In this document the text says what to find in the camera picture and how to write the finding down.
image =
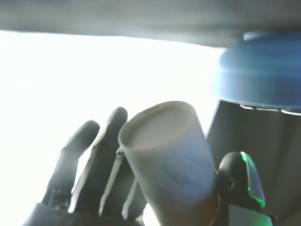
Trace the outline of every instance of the blue object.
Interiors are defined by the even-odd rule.
[[[301,32],[249,32],[220,58],[215,91],[249,106],[301,109]]]

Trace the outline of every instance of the green light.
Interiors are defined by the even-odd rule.
[[[264,208],[265,207],[265,202],[255,196],[251,196],[253,199],[255,199],[259,204],[260,204],[260,207],[261,208]]]
[[[244,153],[244,152],[241,152],[240,153],[241,154],[241,157],[243,158],[243,161],[247,161],[247,158],[246,158],[246,153]]]

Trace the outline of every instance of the cup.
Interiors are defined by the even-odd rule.
[[[209,226],[216,171],[195,109],[171,101],[137,114],[118,141],[161,226]]]

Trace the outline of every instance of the blue lid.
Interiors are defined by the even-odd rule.
[[[220,99],[242,105],[301,109],[301,32],[250,32],[219,61]]]

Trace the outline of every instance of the white cup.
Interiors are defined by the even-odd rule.
[[[200,223],[210,220],[196,218],[203,208],[209,212],[213,208],[216,214],[216,198],[212,199],[216,173],[190,104],[172,101],[151,107],[127,122],[118,140],[162,226],[207,225]]]

